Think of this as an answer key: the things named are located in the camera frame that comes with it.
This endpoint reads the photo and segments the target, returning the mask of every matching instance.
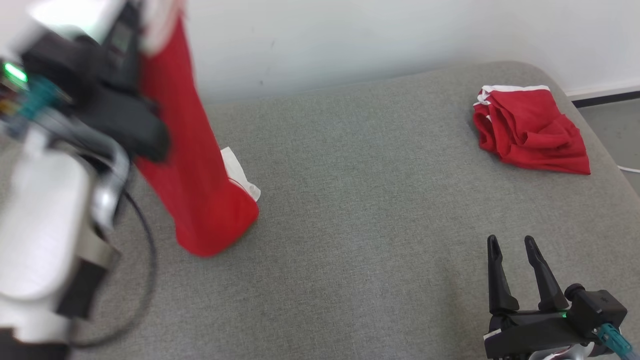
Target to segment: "gray floor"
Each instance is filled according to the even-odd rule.
[[[618,165],[640,169],[640,99],[579,110]],[[640,174],[624,174],[640,194]]]

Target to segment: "red fabric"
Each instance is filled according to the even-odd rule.
[[[143,93],[159,103],[172,148],[166,163],[139,160],[138,168],[173,216],[180,245],[198,256],[217,254],[255,221],[258,206],[227,177],[196,92],[181,20],[143,69]]]
[[[560,113],[549,90],[492,90],[486,101],[474,105],[480,148],[522,168],[591,173],[580,130]]]

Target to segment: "white cable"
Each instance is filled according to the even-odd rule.
[[[640,170],[639,170],[639,169],[636,169],[636,168],[621,167],[620,165],[618,165],[618,169],[620,169],[620,170],[622,170],[622,171],[635,172],[636,174],[640,174]]]

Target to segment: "black knob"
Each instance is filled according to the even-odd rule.
[[[566,297],[570,302],[573,302],[573,299],[580,291],[584,291],[584,286],[581,284],[569,285],[569,287],[564,291],[564,297]]]

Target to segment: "black cable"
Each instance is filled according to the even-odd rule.
[[[149,246],[149,273],[147,275],[147,287],[145,288],[145,292],[142,296],[142,299],[140,300],[140,305],[136,309],[136,312],[133,314],[131,319],[124,326],[112,332],[111,334],[108,334],[101,338],[86,340],[86,341],[71,341],[70,346],[72,348],[76,348],[76,349],[97,348],[97,347],[103,347],[104,345],[109,345],[111,343],[114,343],[117,340],[120,340],[126,334],[129,334],[133,329],[135,329],[137,326],[140,325],[140,323],[142,322],[142,319],[144,319],[145,315],[147,314],[149,306],[151,305],[151,300],[153,299],[153,294],[156,289],[156,282],[157,282],[158,265],[157,265],[156,243],[154,241],[153,234],[151,233],[151,228],[147,223],[147,219],[143,215],[142,210],[140,210],[140,207],[138,206],[136,201],[131,197],[131,194],[129,194],[129,192],[127,192],[126,190],[124,191],[124,197],[125,199],[127,199],[129,204],[131,204],[131,206],[133,207],[133,210],[135,210],[136,215],[140,220],[140,223],[144,227],[145,234],[147,237],[147,243]]]

